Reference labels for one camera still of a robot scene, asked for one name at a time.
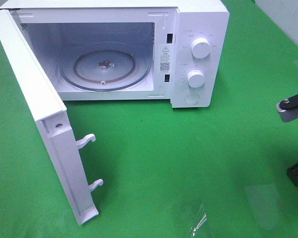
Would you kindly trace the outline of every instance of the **power knob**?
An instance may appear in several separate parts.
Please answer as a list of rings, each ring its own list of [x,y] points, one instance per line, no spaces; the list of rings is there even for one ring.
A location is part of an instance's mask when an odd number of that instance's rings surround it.
[[[193,70],[189,72],[187,79],[191,88],[201,87],[205,83],[204,74],[200,70]]]
[[[192,42],[191,51],[195,58],[205,58],[211,51],[211,42],[204,37],[199,37]]]

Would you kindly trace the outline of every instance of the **qr code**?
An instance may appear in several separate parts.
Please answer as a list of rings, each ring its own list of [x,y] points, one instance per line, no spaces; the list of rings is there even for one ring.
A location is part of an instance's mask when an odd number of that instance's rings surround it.
[[[160,63],[160,71],[169,71],[170,63]]]

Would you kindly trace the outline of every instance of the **green backdrop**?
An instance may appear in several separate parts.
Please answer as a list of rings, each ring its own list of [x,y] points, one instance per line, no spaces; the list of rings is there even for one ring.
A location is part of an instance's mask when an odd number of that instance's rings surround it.
[[[186,238],[203,206],[214,237],[298,237],[298,47],[252,2],[230,20],[211,106],[66,102],[100,215],[78,226],[0,44],[0,238]]]

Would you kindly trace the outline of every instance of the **microwave door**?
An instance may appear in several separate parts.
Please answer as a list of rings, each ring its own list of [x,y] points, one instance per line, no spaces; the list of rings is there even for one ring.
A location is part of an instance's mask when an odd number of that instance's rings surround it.
[[[78,150],[93,134],[76,141],[67,109],[20,32],[17,15],[0,10],[0,41],[79,224],[98,215]]]

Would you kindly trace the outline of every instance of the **white microwave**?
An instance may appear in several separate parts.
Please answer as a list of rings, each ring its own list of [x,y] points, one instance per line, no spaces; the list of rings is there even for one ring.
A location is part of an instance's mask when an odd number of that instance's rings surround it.
[[[220,0],[9,0],[0,40],[79,224],[98,211],[62,100],[210,104],[229,12]]]

